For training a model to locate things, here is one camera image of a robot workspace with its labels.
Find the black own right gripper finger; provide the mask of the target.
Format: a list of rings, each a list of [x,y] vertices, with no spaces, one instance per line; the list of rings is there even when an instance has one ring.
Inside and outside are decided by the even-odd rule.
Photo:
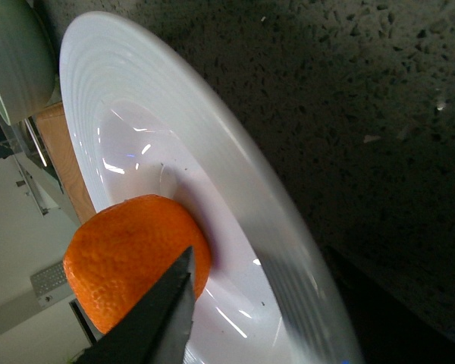
[[[186,248],[141,300],[77,363],[182,363],[193,326],[195,257]]]

